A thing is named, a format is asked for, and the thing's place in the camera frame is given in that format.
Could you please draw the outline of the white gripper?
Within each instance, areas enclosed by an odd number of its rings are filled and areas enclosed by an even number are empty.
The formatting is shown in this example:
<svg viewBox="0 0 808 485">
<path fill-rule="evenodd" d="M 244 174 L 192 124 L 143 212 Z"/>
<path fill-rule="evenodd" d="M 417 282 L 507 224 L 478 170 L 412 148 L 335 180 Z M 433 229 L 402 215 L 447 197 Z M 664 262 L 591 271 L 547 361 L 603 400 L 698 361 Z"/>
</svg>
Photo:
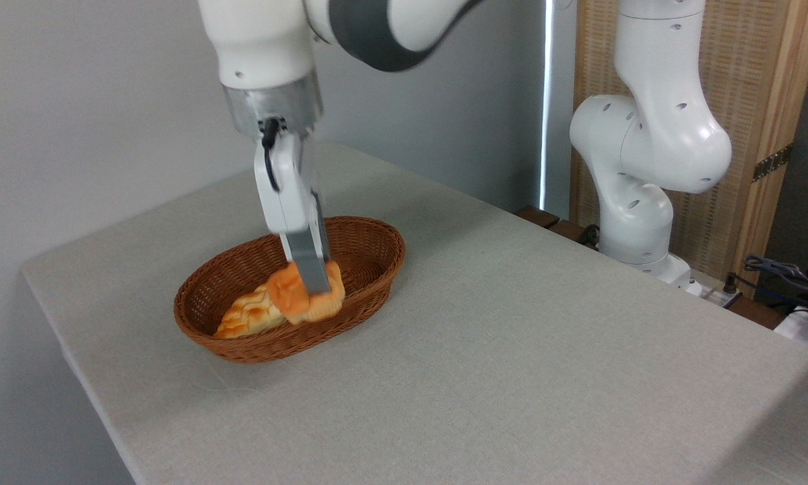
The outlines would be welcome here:
<svg viewBox="0 0 808 485">
<path fill-rule="evenodd" d="M 254 175 L 266 227 L 281 234 L 285 257 L 296 264 L 306 291 L 330 294 L 326 263 L 331 252 L 316 188 L 314 146 L 287 130 L 265 136 L 257 142 Z M 309 228 L 315 224 L 318 228 Z"/>
</svg>

